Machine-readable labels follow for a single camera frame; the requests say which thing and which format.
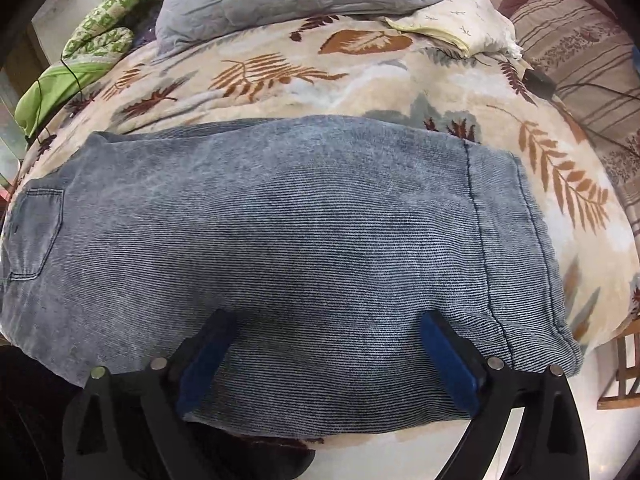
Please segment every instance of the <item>bed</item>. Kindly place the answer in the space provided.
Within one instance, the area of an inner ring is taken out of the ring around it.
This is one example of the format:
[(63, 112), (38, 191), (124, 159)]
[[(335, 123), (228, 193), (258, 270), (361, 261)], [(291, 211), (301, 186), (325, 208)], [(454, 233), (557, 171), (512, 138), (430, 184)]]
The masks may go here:
[(502, 54), (458, 59), (424, 35), (341, 14), (249, 28), (171, 56), (158, 57), (153, 42), (55, 115), (25, 158), (16, 193), (58, 168), (96, 130), (127, 135), (339, 114), (508, 150), (526, 168), (563, 276), (567, 321), (590, 352), (636, 312), (638, 251), (588, 136), (558, 98), (548, 102), (527, 91), (527, 68)]

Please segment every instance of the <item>wooden stool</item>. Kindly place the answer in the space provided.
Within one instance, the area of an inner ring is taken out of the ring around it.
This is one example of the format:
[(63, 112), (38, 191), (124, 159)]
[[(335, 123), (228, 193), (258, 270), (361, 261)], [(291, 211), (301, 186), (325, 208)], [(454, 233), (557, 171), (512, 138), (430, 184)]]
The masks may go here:
[[(626, 366), (625, 337), (634, 337), (634, 366)], [(640, 406), (640, 318), (633, 320), (628, 327), (616, 338), (618, 348), (618, 371), (615, 380), (618, 382), (618, 395), (615, 397), (600, 397), (599, 410), (617, 410), (619, 408), (634, 408)], [(626, 380), (635, 379), (631, 389), (626, 390)]]

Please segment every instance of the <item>white floor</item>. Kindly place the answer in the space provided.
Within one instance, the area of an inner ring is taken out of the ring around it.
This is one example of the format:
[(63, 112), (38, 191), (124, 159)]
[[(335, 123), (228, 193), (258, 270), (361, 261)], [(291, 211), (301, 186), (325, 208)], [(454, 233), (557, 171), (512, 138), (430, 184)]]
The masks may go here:
[[(609, 384), (615, 366), (613, 344), (604, 345), (587, 356), (581, 373), (569, 380), (587, 443), (591, 480), (611, 480), (640, 440), (640, 408), (596, 410), (596, 402)], [(512, 413), (485, 480), (500, 478), (521, 416), (522, 410)], [(301, 478), (433, 480), (453, 452), (466, 425), (463, 421), (437, 423), (430, 426), (430, 431), (404, 442), (389, 438), (388, 442), (320, 450)]]

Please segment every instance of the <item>back pocket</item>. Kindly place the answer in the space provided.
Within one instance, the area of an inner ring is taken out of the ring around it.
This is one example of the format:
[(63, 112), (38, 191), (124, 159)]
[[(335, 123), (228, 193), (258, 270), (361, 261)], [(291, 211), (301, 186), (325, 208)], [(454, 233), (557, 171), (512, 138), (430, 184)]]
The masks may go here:
[(10, 214), (4, 248), (9, 280), (33, 280), (42, 272), (62, 225), (61, 189), (29, 189)]

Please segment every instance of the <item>metal screw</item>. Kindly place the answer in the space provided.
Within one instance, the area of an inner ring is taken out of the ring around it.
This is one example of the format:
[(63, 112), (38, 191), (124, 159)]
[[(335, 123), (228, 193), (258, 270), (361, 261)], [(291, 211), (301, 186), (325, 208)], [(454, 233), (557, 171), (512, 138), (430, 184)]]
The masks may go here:
[(504, 361), (499, 357), (489, 357), (486, 363), (489, 365), (489, 368), (493, 370), (502, 370), (504, 368)]
[(97, 366), (92, 368), (91, 370), (91, 378), (92, 379), (101, 379), (104, 377), (105, 373), (107, 373), (107, 368), (104, 366)]
[(164, 357), (156, 357), (151, 361), (152, 370), (162, 370), (167, 364), (167, 360)]
[(556, 377), (562, 377), (564, 375), (564, 370), (562, 370), (562, 367), (558, 365), (551, 365), (549, 367), (549, 371)]

